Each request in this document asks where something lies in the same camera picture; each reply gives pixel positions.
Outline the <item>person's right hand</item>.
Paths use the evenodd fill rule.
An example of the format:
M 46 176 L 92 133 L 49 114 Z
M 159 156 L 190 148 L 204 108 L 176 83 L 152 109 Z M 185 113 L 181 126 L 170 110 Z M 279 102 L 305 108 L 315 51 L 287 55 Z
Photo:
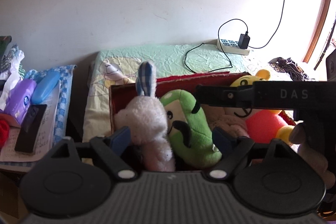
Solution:
M 320 175 L 326 188 L 331 189 L 335 184 L 335 174 L 328 170 L 329 163 L 326 157 L 308 145 L 303 123 L 294 127 L 289 135 L 289 141 L 293 144 L 299 144 L 297 153 Z

